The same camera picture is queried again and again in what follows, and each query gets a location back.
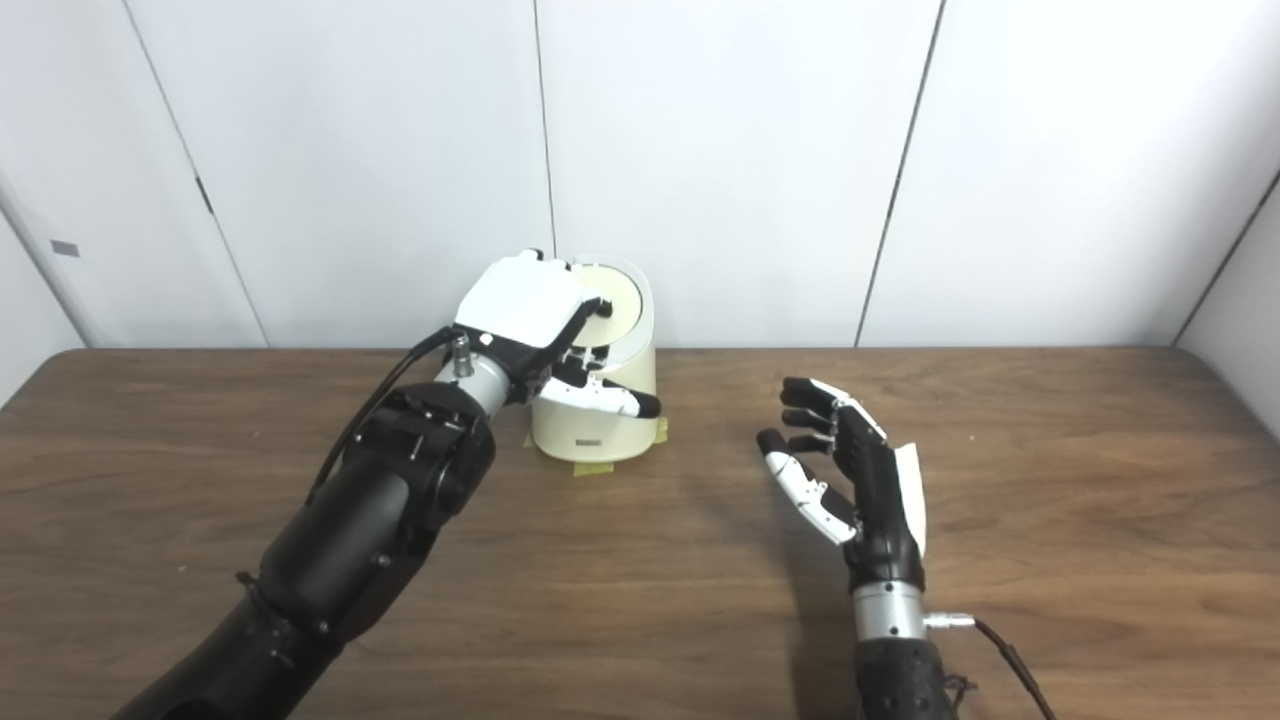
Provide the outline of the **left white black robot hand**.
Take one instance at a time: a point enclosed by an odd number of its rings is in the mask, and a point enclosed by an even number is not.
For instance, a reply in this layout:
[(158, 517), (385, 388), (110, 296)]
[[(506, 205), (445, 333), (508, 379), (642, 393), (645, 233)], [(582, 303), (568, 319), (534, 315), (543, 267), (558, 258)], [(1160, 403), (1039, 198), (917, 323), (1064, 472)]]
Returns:
[(451, 329), (466, 350), (453, 348), (461, 368), (439, 382), (458, 386), (486, 419), (511, 404), (544, 397), (552, 404), (636, 419), (662, 413), (657, 396), (599, 375), (609, 354), (581, 345), (579, 334), (595, 318), (611, 319), (616, 296), (584, 279), (575, 265), (547, 259), (536, 249), (493, 263), (465, 295)]

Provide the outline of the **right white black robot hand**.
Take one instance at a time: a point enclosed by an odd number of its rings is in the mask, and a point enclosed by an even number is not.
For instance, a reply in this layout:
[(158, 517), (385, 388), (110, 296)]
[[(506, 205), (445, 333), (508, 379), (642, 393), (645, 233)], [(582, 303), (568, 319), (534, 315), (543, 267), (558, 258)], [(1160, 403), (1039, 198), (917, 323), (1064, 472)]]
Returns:
[(756, 446), (790, 503), (842, 550), (849, 589), (924, 591), (927, 510), (915, 446), (892, 447), (856, 398), (814, 378), (783, 378), (780, 401), (782, 423), (808, 433), (765, 428)]

